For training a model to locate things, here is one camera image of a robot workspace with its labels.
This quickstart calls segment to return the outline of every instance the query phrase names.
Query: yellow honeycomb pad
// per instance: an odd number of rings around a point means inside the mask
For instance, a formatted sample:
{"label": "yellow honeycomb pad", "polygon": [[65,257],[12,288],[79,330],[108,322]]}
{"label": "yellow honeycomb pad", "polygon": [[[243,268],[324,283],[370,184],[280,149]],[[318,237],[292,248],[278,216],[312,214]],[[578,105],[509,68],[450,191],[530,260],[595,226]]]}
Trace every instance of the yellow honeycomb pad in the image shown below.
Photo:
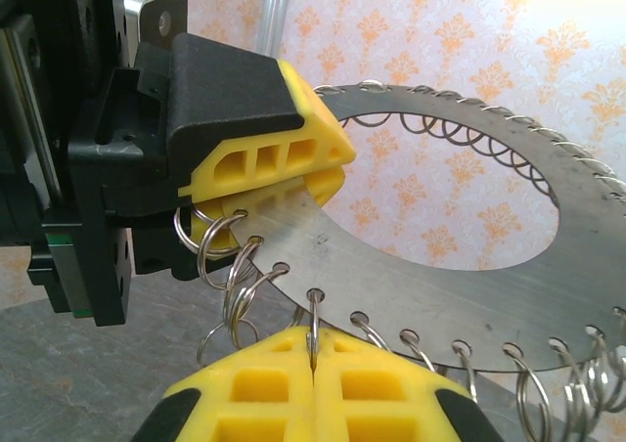
{"label": "yellow honeycomb pad", "polygon": [[327,329],[313,375],[307,332],[282,331],[169,388],[201,391],[177,442],[459,442],[434,392],[469,397],[460,385]]}
{"label": "yellow honeycomb pad", "polygon": [[343,182],[342,170],[330,169],[356,157],[345,131],[290,64],[279,61],[279,68],[304,125],[222,141],[194,170],[191,184],[179,189],[179,196],[198,203],[315,172],[326,178],[338,175]]}

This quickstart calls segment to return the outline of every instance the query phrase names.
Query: silver spring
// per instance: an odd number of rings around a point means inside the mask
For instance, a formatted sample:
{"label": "silver spring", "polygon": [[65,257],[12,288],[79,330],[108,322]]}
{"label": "silver spring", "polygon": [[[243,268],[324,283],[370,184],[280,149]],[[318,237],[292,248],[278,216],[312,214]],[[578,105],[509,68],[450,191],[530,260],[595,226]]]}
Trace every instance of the silver spring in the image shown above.
{"label": "silver spring", "polygon": [[471,365],[471,347],[465,341],[457,339],[452,342],[452,350],[454,353],[459,356],[461,363],[468,373],[468,380],[466,383],[466,388],[468,389],[469,395],[474,403],[478,403],[478,392],[476,390],[476,371],[473,369]]}
{"label": "silver spring", "polygon": [[565,429],[561,440],[567,440],[572,432],[579,434],[581,440],[584,440],[598,424],[602,409],[592,403],[587,382],[569,353],[567,344],[555,337],[549,339],[549,344],[552,350],[559,354],[560,360],[570,368],[569,382],[563,388]]}
{"label": "silver spring", "polygon": [[374,330],[374,328],[370,326],[370,319],[365,313],[352,312],[352,314],[350,315],[350,323],[360,329],[365,334],[369,342],[379,347],[380,349],[391,352],[391,348],[384,341],[384,339],[382,339],[382,336],[380,336],[379,332]]}
{"label": "silver spring", "polygon": [[400,332],[400,340],[405,346],[411,349],[416,359],[424,362],[431,372],[436,372],[432,362],[428,359],[428,356],[426,356],[422,348],[420,348],[420,337],[416,332],[413,330],[402,330]]}
{"label": "silver spring", "polygon": [[[552,419],[553,412],[548,398],[548,393],[544,388],[543,383],[530,369],[528,364],[523,360],[523,353],[521,349],[513,343],[505,343],[503,346],[503,352],[514,361],[519,373],[517,374],[517,381],[515,383],[515,402],[517,405],[517,415],[521,424],[521,429],[526,437],[526,440],[532,442],[551,442],[552,441]],[[539,392],[541,403],[539,404],[539,411],[541,415],[541,430],[539,436],[535,432],[535,428],[528,415],[528,384],[529,380],[532,380],[535,388]]]}

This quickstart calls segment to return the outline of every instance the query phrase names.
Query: yellow gripper pad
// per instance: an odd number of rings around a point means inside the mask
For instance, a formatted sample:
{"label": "yellow gripper pad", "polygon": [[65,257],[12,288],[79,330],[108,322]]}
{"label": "yellow gripper pad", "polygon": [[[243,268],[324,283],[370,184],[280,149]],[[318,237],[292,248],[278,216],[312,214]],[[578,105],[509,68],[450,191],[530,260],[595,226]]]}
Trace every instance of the yellow gripper pad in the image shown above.
{"label": "yellow gripper pad", "polygon": [[[343,185],[342,166],[356,157],[343,127],[313,89],[287,62],[278,60],[297,113],[304,121],[294,130],[222,141],[192,172],[191,184],[179,196],[191,196],[206,215],[223,215],[222,200],[242,193],[303,177],[309,192],[320,206]],[[192,235],[198,243],[207,226],[192,216]],[[211,247],[234,246],[227,233]]]}
{"label": "yellow gripper pad", "polygon": [[457,383],[340,331],[279,332],[171,386],[133,442],[502,442]]}

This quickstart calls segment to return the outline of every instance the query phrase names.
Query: circular cutout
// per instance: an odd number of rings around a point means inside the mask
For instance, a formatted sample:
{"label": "circular cutout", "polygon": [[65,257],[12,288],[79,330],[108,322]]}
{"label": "circular cutout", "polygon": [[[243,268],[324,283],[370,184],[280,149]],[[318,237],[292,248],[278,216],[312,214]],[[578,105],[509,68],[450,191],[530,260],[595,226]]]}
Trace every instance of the circular cutout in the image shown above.
{"label": "circular cutout", "polygon": [[400,335],[400,340],[405,344],[409,344],[409,343],[419,344],[420,343],[420,336],[413,330],[408,330],[408,329],[402,330],[399,335]]}
{"label": "circular cutout", "polygon": [[602,338],[604,339],[604,332],[596,327],[595,325],[587,325],[585,327],[585,333],[592,338]]}
{"label": "circular cutout", "polygon": [[456,354],[462,354],[466,357],[471,356],[471,346],[462,339],[455,339],[452,341],[452,350]]}
{"label": "circular cutout", "polygon": [[309,302],[314,302],[317,300],[318,303],[322,303],[326,298],[324,291],[319,288],[310,288],[306,292],[306,298],[308,298]]}
{"label": "circular cutout", "polygon": [[345,130],[358,155],[324,210],[359,240],[464,271],[508,268],[552,244],[559,210],[550,186],[495,139],[417,114],[360,115]]}
{"label": "circular cutout", "polygon": [[272,271],[275,273],[283,273],[286,274],[291,270],[291,267],[287,263],[278,262],[272,267]]}
{"label": "circular cutout", "polygon": [[37,41],[35,41],[35,38],[30,38],[28,40],[28,58],[30,59],[30,63],[35,69],[41,67],[41,54],[39,52],[39,46],[37,45]]}
{"label": "circular cutout", "polygon": [[506,355],[515,357],[516,359],[522,359],[524,357],[523,351],[514,342],[505,342],[502,345],[502,350]]}
{"label": "circular cutout", "polygon": [[356,327],[359,325],[368,325],[370,323],[370,317],[363,312],[356,311],[350,314],[350,322]]}
{"label": "circular cutout", "polygon": [[558,337],[548,339],[548,344],[553,351],[557,351],[559,354],[569,354],[567,343]]}

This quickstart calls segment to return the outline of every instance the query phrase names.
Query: metal ring with holes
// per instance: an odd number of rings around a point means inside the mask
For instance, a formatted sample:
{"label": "metal ring with holes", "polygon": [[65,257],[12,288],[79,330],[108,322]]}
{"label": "metal ring with holes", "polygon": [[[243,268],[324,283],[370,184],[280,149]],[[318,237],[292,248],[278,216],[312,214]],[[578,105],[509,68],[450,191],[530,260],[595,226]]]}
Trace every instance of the metal ring with holes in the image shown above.
{"label": "metal ring with holes", "polygon": [[[544,194],[559,208],[559,229],[553,243],[525,263],[452,271],[388,255],[352,237],[304,188],[277,203],[238,205],[250,215],[232,226],[233,235],[239,243],[252,235],[264,239],[254,258],[259,270],[271,269],[277,258],[290,264],[292,274],[273,281],[287,297],[308,308],[306,291],[321,288],[326,295],[321,320],[354,334],[350,314],[360,310],[400,354],[407,352],[400,331],[420,330],[421,346],[437,366],[459,368],[450,345],[462,340],[471,346],[477,371],[518,372],[502,353],[505,342],[519,346],[535,371],[560,368],[562,362],[548,348],[551,336],[565,341],[581,363],[594,357],[585,334],[590,323],[603,330],[609,348],[622,344],[611,310],[626,299],[626,211],[611,193],[621,196],[623,187],[614,177],[596,174],[587,151],[530,118],[456,92],[368,81],[318,89],[318,94],[344,122],[364,114],[422,115],[511,148],[535,170],[528,179],[536,176],[549,186]],[[321,244],[320,235],[327,238]]]}

